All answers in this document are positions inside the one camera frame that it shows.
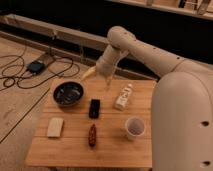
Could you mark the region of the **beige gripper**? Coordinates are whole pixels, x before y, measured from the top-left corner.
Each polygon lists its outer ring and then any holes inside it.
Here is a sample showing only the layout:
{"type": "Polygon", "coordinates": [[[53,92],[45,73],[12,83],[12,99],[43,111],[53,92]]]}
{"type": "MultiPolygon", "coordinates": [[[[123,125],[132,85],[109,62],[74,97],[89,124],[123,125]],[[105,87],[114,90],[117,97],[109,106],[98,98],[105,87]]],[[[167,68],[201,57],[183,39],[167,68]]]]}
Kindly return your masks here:
{"type": "Polygon", "coordinates": [[[114,74],[119,61],[125,58],[129,52],[127,50],[120,50],[111,45],[108,45],[103,54],[96,62],[96,67],[90,67],[81,77],[81,80],[94,76],[96,71],[106,77],[106,89],[110,89],[112,75],[114,74]]]}

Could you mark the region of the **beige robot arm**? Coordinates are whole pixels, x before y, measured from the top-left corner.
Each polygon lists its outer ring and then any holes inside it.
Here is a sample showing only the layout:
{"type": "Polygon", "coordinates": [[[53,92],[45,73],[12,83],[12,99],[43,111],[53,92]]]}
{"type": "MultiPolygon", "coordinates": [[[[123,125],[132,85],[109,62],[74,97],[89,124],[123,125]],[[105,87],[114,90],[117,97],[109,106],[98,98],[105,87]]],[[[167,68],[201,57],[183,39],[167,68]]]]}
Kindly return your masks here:
{"type": "Polygon", "coordinates": [[[133,55],[153,71],[151,100],[153,171],[213,171],[213,69],[138,40],[121,26],[83,75],[111,80],[119,61],[133,55]]]}

